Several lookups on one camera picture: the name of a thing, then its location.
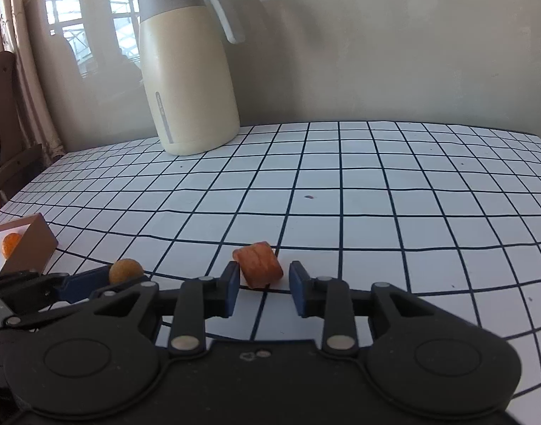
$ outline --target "jug body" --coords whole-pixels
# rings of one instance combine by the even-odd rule
[[[206,6],[186,6],[141,22],[141,69],[154,124],[175,155],[221,146],[238,133],[227,57]]]

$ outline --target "beige curtain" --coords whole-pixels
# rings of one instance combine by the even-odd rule
[[[27,145],[42,144],[45,163],[49,165],[64,154],[64,149],[36,72],[23,0],[0,0],[0,51],[3,49],[16,55],[16,72],[24,106],[24,110],[19,110],[24,141]]]

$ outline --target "cream-colored jug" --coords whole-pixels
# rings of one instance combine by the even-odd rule
[[[227,39],[244,41],[229,0],[208,0]],[[138,0],[142,78],[162,146],[186,155],[237,135],[239,120],[223,44],[204,0]]]

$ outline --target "wall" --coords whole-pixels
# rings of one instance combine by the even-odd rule
[[[424,120],[541,135],[541,0],[233,1],[247,41],[226,49],[244,124]],[[153,135],[109,1],[80,5],[92,54],[83,77],[49,35],[45,0],[26,7],[68,149]]]

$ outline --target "chair backrest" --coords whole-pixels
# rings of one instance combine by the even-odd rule
[[[0,167],[24,150],[16,100],[12,89],[15,55],[0,52]]]

